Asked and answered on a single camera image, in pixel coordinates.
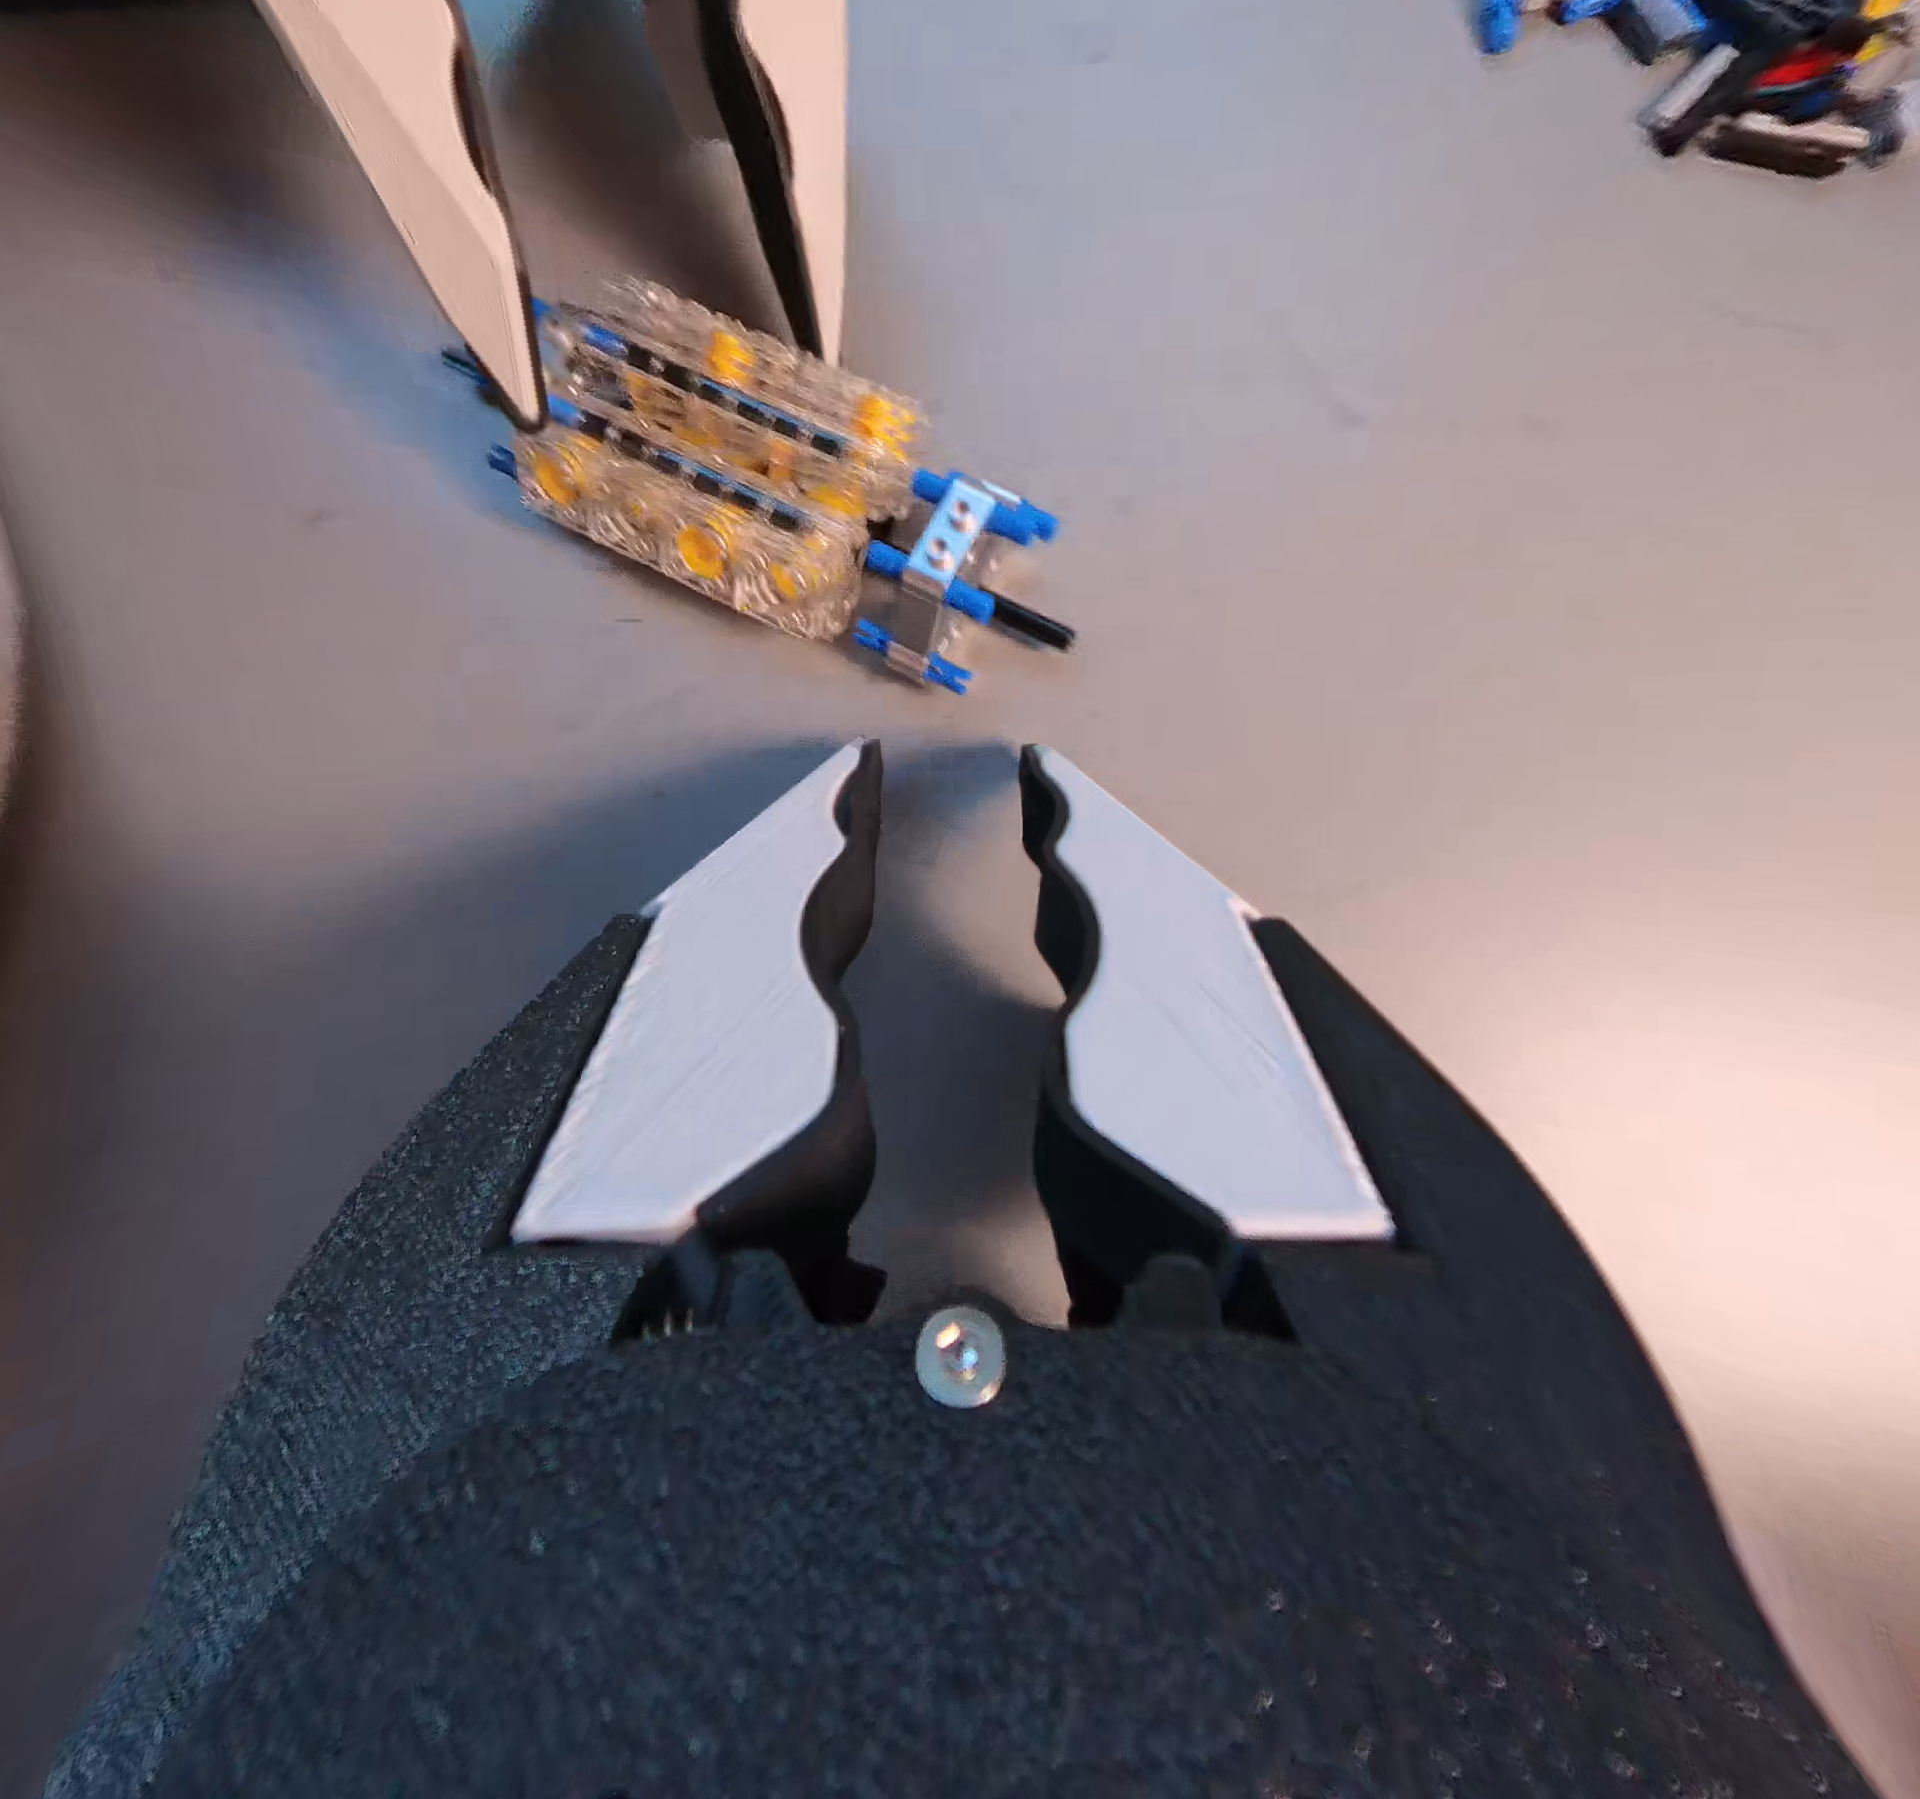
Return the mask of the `grey desk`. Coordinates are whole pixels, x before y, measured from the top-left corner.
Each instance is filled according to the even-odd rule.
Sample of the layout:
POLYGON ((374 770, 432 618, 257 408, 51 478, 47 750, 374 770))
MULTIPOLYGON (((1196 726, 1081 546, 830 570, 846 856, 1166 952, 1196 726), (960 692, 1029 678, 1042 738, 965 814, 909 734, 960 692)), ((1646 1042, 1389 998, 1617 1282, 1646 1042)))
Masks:
POLYGON ((886 1304, 1064 1314, 1043 742, 1533 1168, 1915 1795, 1915 168, 1662 162, 1463 10, 850 0, 846 356, 1062 518, 965 700, 523 516, 246 0, 3 22, 3 1795, 355 1178, 858 736, 886 1304))

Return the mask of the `pile of mixed toy parts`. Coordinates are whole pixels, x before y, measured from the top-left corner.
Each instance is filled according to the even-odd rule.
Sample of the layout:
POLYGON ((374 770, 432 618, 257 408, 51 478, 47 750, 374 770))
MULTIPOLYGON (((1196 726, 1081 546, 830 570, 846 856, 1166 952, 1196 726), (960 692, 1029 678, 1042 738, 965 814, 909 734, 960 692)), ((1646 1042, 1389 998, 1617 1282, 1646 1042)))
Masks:
POLYGON ((1637 128, 1662 158, 1794 180, 1915 162, 1918 0, 1472 0, 1485 58, 1536 26, 1601 28, 1676 76, 1637 128))

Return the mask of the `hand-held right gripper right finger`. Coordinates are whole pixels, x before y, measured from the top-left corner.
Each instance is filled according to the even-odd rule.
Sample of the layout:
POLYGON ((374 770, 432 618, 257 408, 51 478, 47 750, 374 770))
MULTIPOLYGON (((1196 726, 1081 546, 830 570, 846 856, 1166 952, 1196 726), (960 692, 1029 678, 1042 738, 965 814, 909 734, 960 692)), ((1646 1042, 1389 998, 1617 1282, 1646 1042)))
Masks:
POLYGON ((1064 996, 1067 1150, 1166 1188, 1203 1232, 1393 1240, 1254 908, 1049 748, 1019 752, 1019 818, 1064 996))

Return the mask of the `clear toy brick engine model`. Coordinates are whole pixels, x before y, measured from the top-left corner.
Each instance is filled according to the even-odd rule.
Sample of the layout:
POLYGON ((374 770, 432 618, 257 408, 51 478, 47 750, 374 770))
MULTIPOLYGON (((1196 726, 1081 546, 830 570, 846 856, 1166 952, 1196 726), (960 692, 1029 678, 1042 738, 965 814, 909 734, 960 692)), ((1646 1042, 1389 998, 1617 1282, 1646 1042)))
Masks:
POLYGON ((916 468, 965 472, 938 468, 924 410, 651 280, 531 308, 546 424, 490 456, 525 508, 727 612, 859 652, 854 620, 894 610, 869 540, 911 546, 916 468))

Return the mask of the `grey perforated toy plate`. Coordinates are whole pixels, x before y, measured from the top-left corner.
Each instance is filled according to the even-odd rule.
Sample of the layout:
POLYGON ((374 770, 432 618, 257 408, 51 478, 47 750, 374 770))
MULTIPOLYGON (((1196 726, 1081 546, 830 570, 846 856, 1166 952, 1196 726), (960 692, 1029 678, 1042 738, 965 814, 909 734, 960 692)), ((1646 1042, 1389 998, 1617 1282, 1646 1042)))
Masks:
POLYGON ((1001 546, 1043 546, 1015 546, 988 534, 996 500, 1014 504, 1027 502, 1027 498, 965 472, 957 474, 965 476, 964 482, 956 482, 935 508, 918 502, 925 508, 924 524, 909 548, 902 550, 877 538, 869 540, 863 570, 865 576, 891 592, 891 612, 888 620, 858 616, 850 630, 850 642, 855 650, 922 688, 930 686, 924 686, 918 678, 918 660, 938 656, 957 664, 950 658, 952 636, 957 624, 974 624, 957 612, 947 612, 943 604, 943 592, 954 580, 964 580, 996 596, 993 624, 974 626, 1001 632, 1055 654, 1067 654, 1077 638, 1066 622, 1035 612, 990 586, 996 552, 1001 546))

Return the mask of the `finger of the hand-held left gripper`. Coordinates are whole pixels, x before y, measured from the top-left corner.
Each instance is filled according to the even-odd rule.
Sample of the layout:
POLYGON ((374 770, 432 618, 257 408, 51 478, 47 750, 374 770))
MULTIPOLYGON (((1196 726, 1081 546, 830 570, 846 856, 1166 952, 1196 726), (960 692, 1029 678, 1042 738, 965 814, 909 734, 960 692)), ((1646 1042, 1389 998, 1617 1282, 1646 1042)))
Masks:
POLYGON ((252 0, 523 432, 548 418, 519 246, 457 0, 252 0))
POLYGON ((639 0, 692 138, 720 138, 745 196, 790 340, 843 344, 850 0, 639 0))

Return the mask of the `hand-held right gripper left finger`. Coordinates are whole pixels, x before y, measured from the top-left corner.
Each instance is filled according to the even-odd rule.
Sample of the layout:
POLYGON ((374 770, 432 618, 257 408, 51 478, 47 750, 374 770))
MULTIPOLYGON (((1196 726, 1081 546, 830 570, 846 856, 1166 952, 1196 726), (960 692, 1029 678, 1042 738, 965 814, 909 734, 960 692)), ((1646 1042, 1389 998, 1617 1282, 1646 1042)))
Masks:
POLYGON ((833 990, 872 920, 881 750, 820 762, 639 912, 634 960, 514 1212, 514 1244, 673 1244, 827 1112, 833 990))

